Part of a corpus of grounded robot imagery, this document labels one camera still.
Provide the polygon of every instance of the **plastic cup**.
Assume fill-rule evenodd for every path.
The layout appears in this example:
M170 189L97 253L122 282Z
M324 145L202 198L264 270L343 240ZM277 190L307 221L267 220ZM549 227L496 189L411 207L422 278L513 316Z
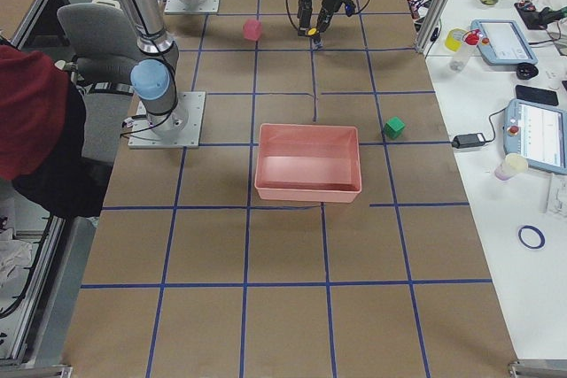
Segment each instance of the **plastic cup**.
M507 181L528 169L528 160L520 154L508 154L494 170L494 175L501 181Z

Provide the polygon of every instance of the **yellow cup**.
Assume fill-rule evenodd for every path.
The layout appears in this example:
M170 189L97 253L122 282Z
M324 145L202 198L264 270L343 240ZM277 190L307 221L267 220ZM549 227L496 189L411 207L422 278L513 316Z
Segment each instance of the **yellow cup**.
M466 33L467 30L463 30L461 28L453 28L451 31L449 31L449 34L445 39L445 46L453 52L457 52L457 50L461 46L462 38Z

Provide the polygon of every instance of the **white bottle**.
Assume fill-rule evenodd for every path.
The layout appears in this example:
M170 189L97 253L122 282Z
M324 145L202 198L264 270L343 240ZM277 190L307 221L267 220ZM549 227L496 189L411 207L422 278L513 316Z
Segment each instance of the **white bottle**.
M472 30L465 35L461 46L457 52L454 53L451 58L451 62L449 63L452 70L461 71L464 66L467 65L470 57L477 48L478 41L480 40L480 37L478 36L479 33L479 30Z

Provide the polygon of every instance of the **black pants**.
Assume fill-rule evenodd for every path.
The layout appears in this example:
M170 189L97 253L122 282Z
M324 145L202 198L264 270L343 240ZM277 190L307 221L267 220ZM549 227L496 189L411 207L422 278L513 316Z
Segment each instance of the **black pants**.
M82 162L85 120L82 96L69 84L65 125L57 144L33 173L12 181L21 195L62 219L98 216L105 198L105 188Z

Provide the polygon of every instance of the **pink plastic bin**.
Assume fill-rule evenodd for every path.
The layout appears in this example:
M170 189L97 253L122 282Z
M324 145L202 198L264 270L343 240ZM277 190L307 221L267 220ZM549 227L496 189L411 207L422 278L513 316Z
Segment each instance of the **pink plastic bin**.
M362 190L356 127L262 124L254 187L262 199L352 202Z

